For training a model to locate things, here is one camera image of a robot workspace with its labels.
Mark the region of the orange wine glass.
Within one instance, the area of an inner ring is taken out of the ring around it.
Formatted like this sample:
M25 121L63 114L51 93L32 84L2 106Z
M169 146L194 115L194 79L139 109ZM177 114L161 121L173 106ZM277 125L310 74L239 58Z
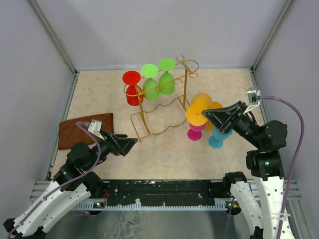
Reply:
M221 108L223 108L223 106L222 106L221 103L213 101L212 105L211 105L211 108L212 109L221 109ZM207 132L212 132L213 131L213 127L214 127L214 125L208 120L204 130L207 131Z
M212 99L209 94L200 92L191 101L191 105L186 111L187 121L194 126L204 125L208 119L202 114L204 110L211 107Z

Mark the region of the light blue wine glass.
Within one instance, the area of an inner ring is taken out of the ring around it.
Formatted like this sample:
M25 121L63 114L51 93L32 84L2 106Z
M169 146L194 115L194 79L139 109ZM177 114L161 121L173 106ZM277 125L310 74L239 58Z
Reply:
M223 146L224 141L232 134L233 130L228 133L221 133L218 128L214 127L212 136L209 138L209 146L214 149L220 149Z

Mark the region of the magenta wine glass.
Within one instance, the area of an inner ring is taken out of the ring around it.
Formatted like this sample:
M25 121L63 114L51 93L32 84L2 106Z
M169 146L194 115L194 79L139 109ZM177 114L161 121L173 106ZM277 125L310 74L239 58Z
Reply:
M206 124L195 126L192 124L189 124L190 129L187 132L187 136L192 141L198 141L202 137L202 130L205 128Z

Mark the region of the red wine glass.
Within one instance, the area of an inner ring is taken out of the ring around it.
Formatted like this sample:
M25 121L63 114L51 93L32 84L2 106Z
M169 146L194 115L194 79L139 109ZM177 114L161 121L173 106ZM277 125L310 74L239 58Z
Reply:
M139 106L140 102L143 102L144 96L141 95L140 98L137 96L139 93L136 89L136 86L138 89L142 92L141 88L138 86L138 82L141 79L141 75L139 72L130 70L123 74L122 80L127 85L126 88L126 99L127 103L130 106Z

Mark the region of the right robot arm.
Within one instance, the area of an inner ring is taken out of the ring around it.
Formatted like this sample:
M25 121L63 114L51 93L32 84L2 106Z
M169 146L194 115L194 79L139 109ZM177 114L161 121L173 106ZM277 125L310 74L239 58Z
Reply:
M292 239L284 201L284 170L278 150L286 146L287 125L273 120L259 126L252 109L260 100L245 104L237 102L226 108L204 110L202 114L220 133L233 130L256 150L248 151L246 166L251 171L258 190L257 201L242 172L226 173L223 193L234 197L249 226L252 239Z

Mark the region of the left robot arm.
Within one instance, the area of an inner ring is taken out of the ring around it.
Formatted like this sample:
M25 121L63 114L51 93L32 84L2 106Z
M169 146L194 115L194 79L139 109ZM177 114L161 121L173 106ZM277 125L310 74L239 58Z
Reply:
M137 138L125 134L102 133L95 146L76 143L67 160L41 196L20 216L7 219L3 226L9 239L43 239L50 229L77 204L104 191L103 180L93 169L109 154L126 156Z

